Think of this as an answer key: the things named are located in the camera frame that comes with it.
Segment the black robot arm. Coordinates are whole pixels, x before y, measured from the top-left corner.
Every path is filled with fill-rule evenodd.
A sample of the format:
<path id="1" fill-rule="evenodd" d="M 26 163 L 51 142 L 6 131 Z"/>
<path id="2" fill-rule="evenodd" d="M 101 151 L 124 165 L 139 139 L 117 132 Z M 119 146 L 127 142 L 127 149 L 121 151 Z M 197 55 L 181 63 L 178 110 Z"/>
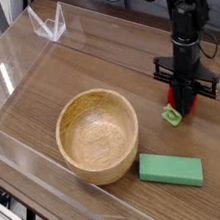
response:
<path id="1" fill-rule="evenodd" d="M 201 63 L 200 32 L 209 19 L 207 0 L 167 0 L 173 55 L 154 61 L 154 78 L 170 84 L 168 102 L 185 116 L 197 95 L 215 98 L 218 76 Z"/>

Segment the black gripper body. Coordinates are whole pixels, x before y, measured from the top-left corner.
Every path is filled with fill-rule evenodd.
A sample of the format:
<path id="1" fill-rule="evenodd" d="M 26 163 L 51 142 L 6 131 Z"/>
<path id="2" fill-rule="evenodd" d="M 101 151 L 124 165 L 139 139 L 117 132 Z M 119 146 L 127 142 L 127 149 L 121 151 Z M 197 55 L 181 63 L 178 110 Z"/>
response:
<path id="1" fill-rule="evenodd" d="M 219 78 L 204 67 L 200 59 L 192 61 L 190 54 L 173 57 L 156 57 L 154 78 L 170 85 L 188 86 L 194 95 L 216 98 Z"/>

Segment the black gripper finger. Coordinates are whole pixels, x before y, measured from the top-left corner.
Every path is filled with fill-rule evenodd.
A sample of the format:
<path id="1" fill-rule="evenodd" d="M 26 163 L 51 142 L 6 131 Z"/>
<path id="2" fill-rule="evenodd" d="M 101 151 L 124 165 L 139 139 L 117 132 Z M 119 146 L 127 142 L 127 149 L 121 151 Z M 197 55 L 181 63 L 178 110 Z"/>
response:
<path id="1" fill-rule="evenodd" d="M 183 101 L 184 101 L 184 107 L 185 107 L 185 113 L 189 114 L 190 112 L 193 111 L 194 105 L 196 103 L 196 89 L 193 88 L 192 86 L 184 86 L 182 91 L 183 95 Z"/>
<path id="2" fill-rule="evenodd" d="M 188 106 L 184 100 L 183 88 L 180 84 L 175 81 L 171 83 L 171 90 L 173 96 L 173 102 L 175 103 L 175 108 L 180 114 L 186 114 L 188 111 Z"/>

